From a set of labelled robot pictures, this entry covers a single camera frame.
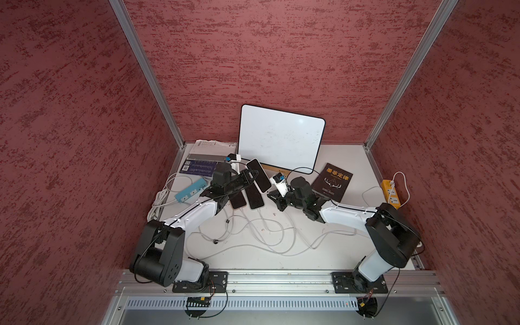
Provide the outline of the phone with pink case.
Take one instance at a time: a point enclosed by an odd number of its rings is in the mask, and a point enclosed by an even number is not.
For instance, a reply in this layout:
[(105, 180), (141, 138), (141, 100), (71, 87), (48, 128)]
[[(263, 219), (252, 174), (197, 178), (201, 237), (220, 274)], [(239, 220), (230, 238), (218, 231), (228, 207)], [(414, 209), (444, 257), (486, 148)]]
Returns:
[(242, 192), (233, 193), (229, 196), (233, 210), (237, 210), (246, 206), (247, 202)]

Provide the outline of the phone with white case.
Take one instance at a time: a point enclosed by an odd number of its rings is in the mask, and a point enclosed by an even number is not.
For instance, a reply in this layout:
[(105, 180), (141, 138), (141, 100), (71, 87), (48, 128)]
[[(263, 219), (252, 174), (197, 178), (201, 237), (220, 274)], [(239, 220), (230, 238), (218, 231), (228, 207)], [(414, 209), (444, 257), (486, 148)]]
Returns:
[(245, 193), (251, 210), (259, 209), (265, 205), (261, 192), (255, 184), (247, 187)]

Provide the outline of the black phone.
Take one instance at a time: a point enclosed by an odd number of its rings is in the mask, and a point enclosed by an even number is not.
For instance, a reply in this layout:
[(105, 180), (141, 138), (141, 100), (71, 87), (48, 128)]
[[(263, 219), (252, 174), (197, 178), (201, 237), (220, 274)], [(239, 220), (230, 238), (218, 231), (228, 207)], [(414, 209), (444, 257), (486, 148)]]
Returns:
[(250, 160), (246, 166), (248, 166), (249, 169), (258, 172), (255, 183), (257, 184), (257, 187), (260, 189), (261, 193), (266, 193), (272, 187), (272, 183), (269, 180), (269, 177), (261, 163), (256, 158), (254, 158)]

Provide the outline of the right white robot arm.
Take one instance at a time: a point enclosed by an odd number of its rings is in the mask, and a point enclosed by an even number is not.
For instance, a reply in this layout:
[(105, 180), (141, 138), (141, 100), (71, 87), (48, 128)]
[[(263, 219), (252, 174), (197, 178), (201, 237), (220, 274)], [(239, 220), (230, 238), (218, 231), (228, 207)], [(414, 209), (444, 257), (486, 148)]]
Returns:
[(366, 292), (391, 269), (405, 267), (422, 243), (418, 231), (389, 203), (368, 208), (334, 203), (316, 194), (303, 177), (288, 183), (279, 173), (269, 181), (276, 189), (268, 193), (268, 198), (276, 203), (279, 211), (292, 207), (314, 222), (339, 224), (369, 235), (375, 250), (356, 265), (351, 275), (353, 285), (360, 292)]

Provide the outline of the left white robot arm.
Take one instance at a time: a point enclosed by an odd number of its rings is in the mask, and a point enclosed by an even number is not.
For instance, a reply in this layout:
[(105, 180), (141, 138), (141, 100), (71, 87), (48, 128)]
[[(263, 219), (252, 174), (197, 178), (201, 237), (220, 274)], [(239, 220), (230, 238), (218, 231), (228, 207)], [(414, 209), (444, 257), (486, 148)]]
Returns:
[(244, 169), (235, 173), (224, 167), (199, 199), (176, 216), (165, 221), (148, 222), (139, 238), (129, 270), (138, 283), (168, 287), (175, 282), (204, 286), (209, 267), (203, 261), (185, 255), (185, 242), (204, 222), (216, 216), (232, 196), (251, 187), (258, 171)]

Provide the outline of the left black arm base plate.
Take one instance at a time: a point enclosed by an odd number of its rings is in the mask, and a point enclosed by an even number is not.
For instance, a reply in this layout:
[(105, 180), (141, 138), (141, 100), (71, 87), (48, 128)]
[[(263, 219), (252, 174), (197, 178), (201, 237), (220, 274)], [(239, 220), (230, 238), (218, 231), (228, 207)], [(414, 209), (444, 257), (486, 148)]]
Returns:
[(228, 272), (209, 271), (197, 282), (175, 282), (173, 293), (225, 293), (228, 285)]

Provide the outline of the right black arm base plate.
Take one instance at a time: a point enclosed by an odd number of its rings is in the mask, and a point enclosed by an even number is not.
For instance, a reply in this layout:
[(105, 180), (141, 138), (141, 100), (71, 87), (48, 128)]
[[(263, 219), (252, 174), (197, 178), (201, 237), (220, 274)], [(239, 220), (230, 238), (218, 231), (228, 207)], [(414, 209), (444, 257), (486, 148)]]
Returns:
[(332, 283), (336, 294), (387, 294), (389, 289), (383, 276), (370, 282), (357, 272), (332, 272)]

